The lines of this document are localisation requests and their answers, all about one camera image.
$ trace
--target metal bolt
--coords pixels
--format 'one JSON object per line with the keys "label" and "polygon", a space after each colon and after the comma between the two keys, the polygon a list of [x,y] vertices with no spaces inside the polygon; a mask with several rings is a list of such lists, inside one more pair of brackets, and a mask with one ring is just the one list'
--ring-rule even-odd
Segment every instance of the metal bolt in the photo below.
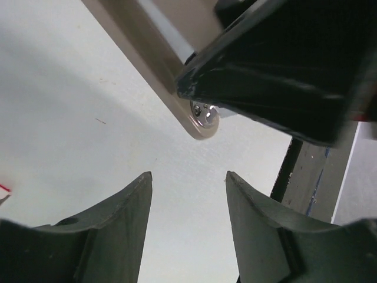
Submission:
{"label": "metal bolt", "polygon": [[215,118],[219,116],[214,105],[208,105],[201,102],[192,101],[191,109],[196,122],[204,128],[210,128],[214,125]]}

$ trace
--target blue line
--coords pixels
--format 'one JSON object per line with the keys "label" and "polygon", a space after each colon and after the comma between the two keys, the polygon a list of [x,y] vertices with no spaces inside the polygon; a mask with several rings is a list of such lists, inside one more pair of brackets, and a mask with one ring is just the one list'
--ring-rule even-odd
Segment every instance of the blue line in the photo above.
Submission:
{"label": "blue line", "polygon": [[316,186],[315,186],[315,188],[314,188],[313,195],[312,195],[312,197],[310,198],[309,206],[308,206],[307,211],[306,211],[306,215],[307,215],[307,216],[309,216],[310,213],[311,213],[311,211],[312,211],[312,208],[313,208],[313,205],[314,205],[314,201],[315,201],[316,196],[317,196],[317,190],[318,190],[318,186],[319,186],[320,178],[322,177],[322,173],[323,173],[323,169],[320,171],[320,174],[319,174],[319,177],[318,177],[318,180],[317,180]]}

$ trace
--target scratch mark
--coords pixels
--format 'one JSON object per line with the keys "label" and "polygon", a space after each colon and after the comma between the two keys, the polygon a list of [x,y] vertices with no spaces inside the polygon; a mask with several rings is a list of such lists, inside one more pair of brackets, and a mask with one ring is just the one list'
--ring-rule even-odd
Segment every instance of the scratch mark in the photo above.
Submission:
{"label": "scratch mark", "polygon": [[98,122],[101,122],[102,124],[105,124],[106,125],[106,123],[105,122],[103,122],[103,121],[101,121],[100,119],[97,119],[97,118],[95,118]]}

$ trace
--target table surface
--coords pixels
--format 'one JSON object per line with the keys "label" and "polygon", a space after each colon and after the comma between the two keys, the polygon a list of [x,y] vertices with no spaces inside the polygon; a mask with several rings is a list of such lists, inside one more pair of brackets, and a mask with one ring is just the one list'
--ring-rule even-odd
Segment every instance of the table surface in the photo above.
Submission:
{"label": "table surface", "polygon": [[236,115],[192,139],[79,0],[4,0],[0,37],[0,217],[55,224],[150,170],[139,282],[235,282],[226,171],[269,195],[290,137]]}

